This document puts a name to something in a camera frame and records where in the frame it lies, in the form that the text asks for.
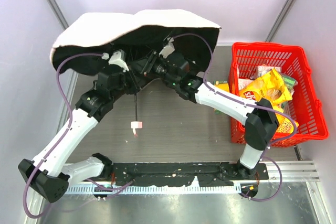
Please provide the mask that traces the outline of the pink folding umbrella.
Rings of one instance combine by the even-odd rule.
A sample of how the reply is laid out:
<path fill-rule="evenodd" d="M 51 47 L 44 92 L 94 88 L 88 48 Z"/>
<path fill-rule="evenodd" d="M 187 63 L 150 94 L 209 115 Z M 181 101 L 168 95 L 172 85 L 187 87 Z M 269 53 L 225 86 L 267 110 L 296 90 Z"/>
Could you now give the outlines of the pink folding umbrella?
<path fill-rule="evenodd" d="M 182 9 L 85 13 L 57 37 L 50 61 L 59 73 L 71 69 L 98 78 L 100 71 L 122 71 L 101 58 L 104 52 L 112 55 L 123 50 L 131 70 L 130 62 L 152 54 L 159 56 L 172 37 L 173 53 L 182 54 L 199 76 L 209 66 L 219 31 L 218 24 Z M 152 81 L 137 80 L 139 91 Z"/>

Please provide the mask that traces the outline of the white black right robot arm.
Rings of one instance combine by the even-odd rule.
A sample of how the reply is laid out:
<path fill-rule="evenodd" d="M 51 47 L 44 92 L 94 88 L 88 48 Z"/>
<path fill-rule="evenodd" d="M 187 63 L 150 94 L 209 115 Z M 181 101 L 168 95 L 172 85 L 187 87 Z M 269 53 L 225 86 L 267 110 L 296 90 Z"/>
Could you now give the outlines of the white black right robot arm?
<path fill-rule="evenodd" d="M 245 179 L 256 174 L 256 166 L 279 126 L 270 101 L 247 100 L 215 87 L 197 76 L 180 53 L 167 58 L 152 54 L 130 62 L 130 68 L 137 80 L 160 79 L 182 99 L 219 110 L 240 122 L 246 145 L 236 170 Z"/>

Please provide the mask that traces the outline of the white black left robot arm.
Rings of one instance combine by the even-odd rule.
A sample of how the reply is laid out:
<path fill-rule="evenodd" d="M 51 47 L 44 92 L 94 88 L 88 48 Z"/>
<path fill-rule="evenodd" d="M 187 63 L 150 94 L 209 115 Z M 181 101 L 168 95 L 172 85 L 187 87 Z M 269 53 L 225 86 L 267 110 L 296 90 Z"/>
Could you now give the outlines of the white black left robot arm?
<path fill-rule="evenodd" d="M 107 179 L 112 161 L 95 153 L 88 159 L 67 164 L 66 161 L 81 140 L 113 109 L 126 93 L 127 72 L 100 71 L 93 88 L 76 103 L 69 121 L 33 160 L 23 159 L 18 169 L 28 187 L 49 203 L 58 201 L 69 186 L 89 178 Z"/>

